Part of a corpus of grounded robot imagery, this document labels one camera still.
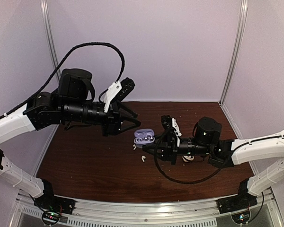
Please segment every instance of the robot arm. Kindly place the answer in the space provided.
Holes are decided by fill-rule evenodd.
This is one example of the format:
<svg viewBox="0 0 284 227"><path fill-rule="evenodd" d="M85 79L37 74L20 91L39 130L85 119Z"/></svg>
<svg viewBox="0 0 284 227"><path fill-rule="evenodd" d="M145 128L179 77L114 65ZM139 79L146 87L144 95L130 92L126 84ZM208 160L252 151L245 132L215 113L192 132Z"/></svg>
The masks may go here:
<svg viewBox="0 0 284 227"><path fill-rule="evenodd" d="M175 121L170 116L162 116L161 123L165 129L163 137L155 137L153 144L144 145L142 149L155 155L157 159L172 164L176 163L179 155L209 157L208 163L219 168L218 171L252 160L281 158L260 174L242 181L237 195L219 199L217 203L220 213L256 205L256 198L262 191L284 179L284 130L250 140L220 140L222 125L212 118L203 117L195 125L191 138L181 138Z"/></svg>
<svg viewBox="0 0 284 227"><path fill-rule="evenodd" d="M54 92L41 92L0 119L0 144L20 134L66 122L69 122L66 129L71 127L71 122L101 125L103 136L118 135L140 126L137 114L121 103L135 86L131 79L114 82L107 89L102 103L93 102L95 92L90 80L91 73L85 70L63 70L59 87ZM88 92L91 93L91 100L86 100ZM125 121L132 124L125 126ZM1 149L0 178L26 191L43 209L72 213L73 200L54 196L48 181L33 177L15 166Z"/></svg>

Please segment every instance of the wire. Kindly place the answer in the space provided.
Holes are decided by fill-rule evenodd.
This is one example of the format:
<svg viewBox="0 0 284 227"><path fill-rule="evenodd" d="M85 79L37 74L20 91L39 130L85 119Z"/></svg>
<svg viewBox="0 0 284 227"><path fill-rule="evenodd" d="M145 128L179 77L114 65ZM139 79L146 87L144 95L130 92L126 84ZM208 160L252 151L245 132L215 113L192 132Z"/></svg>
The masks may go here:
<svg viewBox="0 0 284 227"><path fill-rule="evenodd" d="M108 89L106 89L105 91L103 91L100 95L99 95L99 102L103 103L103 101L101 100L101 97L107 92Z"/></svg>
<svg viewBox="0 0 284 227"><path fill-rule="evenodd" d="M231 159L231 155L229 155L229 156L227 157L227 159L224 161L224 163L222 164L222 166L221 166L220 168L218 168L216 171L214 171L214 172L213 172L212 174L210 174L209 176L204 177L204 178L202 178L202 179L200 179L200 180L196 180L196 181L180 181L180 180L174 179L174 178L172 178L172 177L166 175L166 173L161 169L161 167L160 167L160 165L159 165L159 163L158 163L158 159L157 159L157 151L158 151L159 145L160 145L160 143L162 142L163 138L164 138L170 131L174 131L174 128L168 128L168 129L166 129L166 130L163 132L163 134L160 136L160 138L158 139L158 142L157 142L157 144L156 144L156 146L155 146L155 148L154 148L154 154L153 154L153 158L154 158L154 161L155 161L156 168L158 169L158 171L159 171L166 179L168 179L168 180L170 180L170 181L173 181L173 182L176 182L176 183L181 183L181 184L196 184L196 183L201 183L201 182L207 181L208 179L210 179L210 178L214 177L215 175L217 175L217 174L226 166L226 164L227 164L227 163L230 161L230 159ZM265 137L265 138L255 139L255 140L252 140L251 143L252 143L252 142L261 141L261 140L268 140L268 139L280 138L280 137L282 137L282 136L280 135L280 136L271 136L271 137ZM241 147L243 147L243 146L245 146L245 145L247 145L247 144L249 144L249 142L246 142L246 143L243 143L243 144L237 146L237 147L233 150L233 152L235 152L237 149L239 149L239 148L241 148Z"/></svg>
<svg viewBox="0 0 284 227"><path fill-rule="evenodd" d="M246 224L249 224L250 222L252 222L253 220L256 219L256 217L259 215L259 213L261 212L262 208L263 208L263 205L264 205L264 193L262 192L262 204L261 204L261 207L259 209L259 211L257 212L257 214L249 221L246 222Z"/></svg>
<svg viewBox="0 0 284 227"><path fill-rule="evenodd" d="M12 112L16 111L18 108L20 108L21 106L23 106L24 104L28 103L28 101L32 98L34 98L36 95L38 95L51 81L51 79L54 77L54 75L56 74L56 72L59 70L59 68L62 66L62 64L66 61L66 59L70 56L70 54L81 47L85 47L85 46L107 46L109 48L114 49L120 56L121 58L121 70L119 73L119 76L117 77L118 81L124 71L124 67L125 67L125 59L123 54L121 53L121 51L115 47L114 45L110 44L110 43L99 43L99 42L91 42L91 43L84 43L84 44L79 44L77 46L74 46L73 48L71 48L71 50L69 50L67 52L67 54L63 57L63 59L61 60L61 62L58 64L58 66L54 69L54 71L51 73L51 75L49 76L49 78L47 79L47 81L35 92L33 93L28 99L26 99L25 101L23 101L22 103L20 103L19 105L15 106L13 109L11 109L10 111L6 112L5 114L0 116L0 119L4 118L6 115L11 114Z"/></svg>
<svg viewBox="0 0 284 227"><path fill-rule="evenodd" d="M166 175L166 173L160 168L160 165L159 165L158 160L157 160L157 150L158 150L159 144L162 142L162 139L163 139L171 130L174 130L174 128L168 128L167 130L164 131L164 133L163 133L162 136L159 138L158 143L156 144L155 149L154 149L154 161L155 161L155 165L156 165L158 171L159 171L165 178L167 178L167 179L170 180L170 181L173 181L173 182L176 182L176 183L181 183L181 184L196 184L196 183L201 183L201 182L207 181L208 179L210 179L210 178L212 178L213 176L215 176L216 174L218 174L218 173L225 167L226 163L228 163L228 161L231 159L231 156L229 156L220 168L218 168L218 169L217 169L216 171L214 171L212 174L210 174L209 176L207 176L207 177L205 177L205 178L203 178L203 179L196 180L196 181L180 181L180 180L174 179L174 178L172 178L172 177Z"/></svg>

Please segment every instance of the white wall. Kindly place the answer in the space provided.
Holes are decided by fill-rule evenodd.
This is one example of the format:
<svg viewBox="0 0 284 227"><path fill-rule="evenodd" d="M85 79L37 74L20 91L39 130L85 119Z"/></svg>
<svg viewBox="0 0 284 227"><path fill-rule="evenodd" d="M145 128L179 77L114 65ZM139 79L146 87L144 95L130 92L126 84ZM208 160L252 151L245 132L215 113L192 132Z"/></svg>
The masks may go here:
<svg viewBox="0 0 284 227"><path fill-rule="evenodd" d="M244 138L284 129L284 0L248 2L248 19L225 102ZM259 171L274 160L256 161ZM284 181L273 187L284 218Z"/></svg>
<svg viewBox="0 0 284 227"><path fill-rule="evenodd" d="M0 115L34 93L53 66L39 0L0 0ZM53 82L46 90L57 87ZM10 160L32 174L53 128L25 134L0 147ZM17 190L0 180L0 227L7 226Z"/></svg>
<svg viewBox="0 0 284 227"><path fill-rule="evenodd" d="M58 59L83 42L125 56L135 101L218 101L236 37L239 0L55 0L49 14ZM118 55L85 47L65 64L93 73L97 95L120 71Z"/></svg>

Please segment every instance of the brown wooden surface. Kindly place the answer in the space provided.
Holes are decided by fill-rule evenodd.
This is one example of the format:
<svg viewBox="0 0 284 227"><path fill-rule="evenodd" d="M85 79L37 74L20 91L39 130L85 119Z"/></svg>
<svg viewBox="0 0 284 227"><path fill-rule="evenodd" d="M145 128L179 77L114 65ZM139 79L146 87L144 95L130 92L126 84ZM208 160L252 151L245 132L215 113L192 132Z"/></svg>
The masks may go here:
<svg viewBox="0 0 284 227"><path fill-rule="evenodd" d="M161 115L177 119L183 137L190 137L194 124L203 116L223 125L221 139L235 134L217 103L127 103L139 113L141 128L163 132ZM164 202L205 199L237 193L239 183L252 176L248 163L223 169L212 179L183 185L165 179L155 167L153 157L133 150L131 130L118 136L102 137L101 128L58 128L44 157L38 177L52 182L56 194L81 199L113 202ZM146 156L145 163L141 156ZM211 174L216 168L204 162L185 164L178 158L172 166L160 162L171 177L192 181Z"/></svg>

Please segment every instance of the black cylinder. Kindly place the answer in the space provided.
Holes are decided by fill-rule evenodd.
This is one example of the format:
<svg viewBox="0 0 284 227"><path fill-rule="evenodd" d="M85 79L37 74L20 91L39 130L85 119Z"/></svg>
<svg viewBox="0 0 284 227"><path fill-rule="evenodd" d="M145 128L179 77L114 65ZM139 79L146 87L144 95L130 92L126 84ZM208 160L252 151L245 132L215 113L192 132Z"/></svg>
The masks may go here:
<svg viewBox="0 0 284 227"><path fill-rule="evenodd" d="M195 139L182 138L178 148L180 155L205 156L209 153L207 146L196 144Z"/></svg>
<svg viewBox="0 0 284 227"><path fill-rule="evenodd" d="M69 122L102 125L108 118L104 104L67 100L62 106L62 118Z"/></svg>

